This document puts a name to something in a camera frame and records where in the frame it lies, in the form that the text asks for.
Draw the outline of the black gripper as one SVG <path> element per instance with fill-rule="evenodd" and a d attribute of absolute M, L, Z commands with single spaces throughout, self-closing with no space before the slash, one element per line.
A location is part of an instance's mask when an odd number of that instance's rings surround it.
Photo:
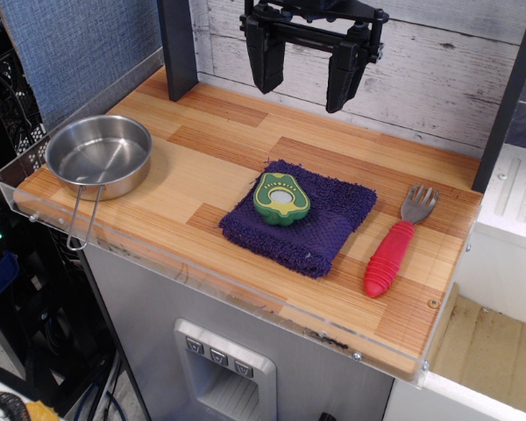
<path fill-rule="evenodd" d="M 352 29 L 360 31 L 363 47 L 345 41 L 348 34 L 314 26 L 318 20 L 351 21 Z M 263 94 L 283 82 L 286 43 L 333 50 L 325 108 L 329 113 L 341 111 L 355 97 L 366 64 L 381 58 L 380 36 L 388 20 L 384 10 L 360 1 L 246 1 L 240 30 L 245 33 L 253 82 Z"/>

